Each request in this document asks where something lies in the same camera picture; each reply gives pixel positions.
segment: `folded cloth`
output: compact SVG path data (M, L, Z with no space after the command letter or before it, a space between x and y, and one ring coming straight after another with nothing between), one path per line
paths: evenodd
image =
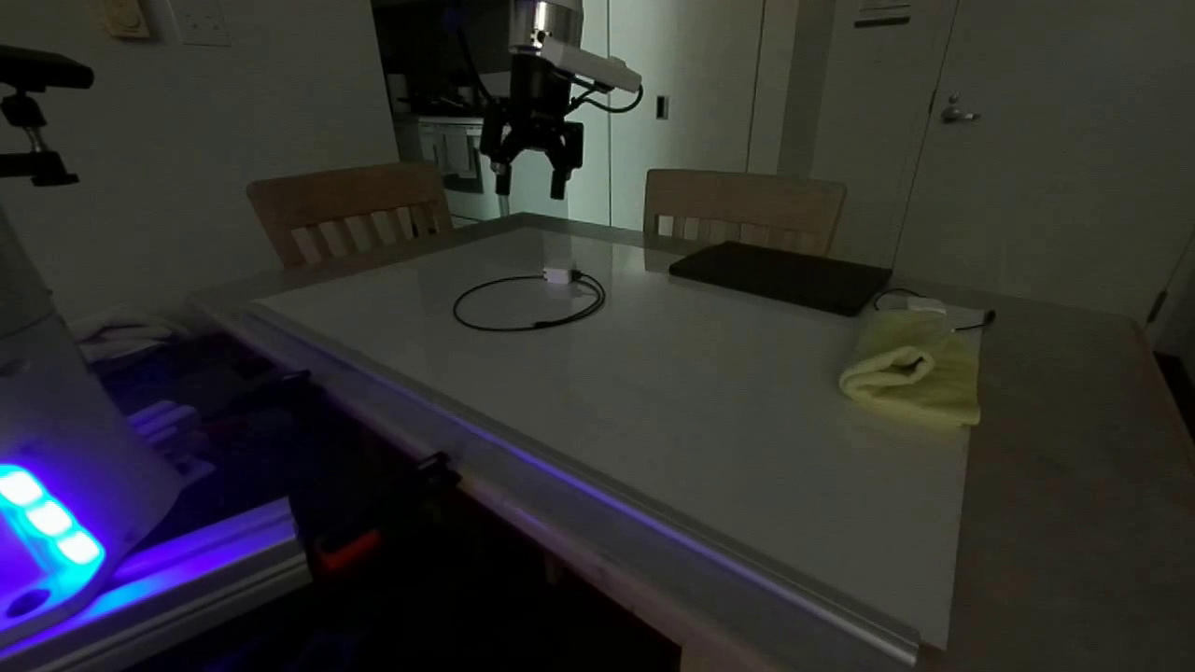
M979 424L979 344L946 316L878 311L838 379L860 405L930 424Z

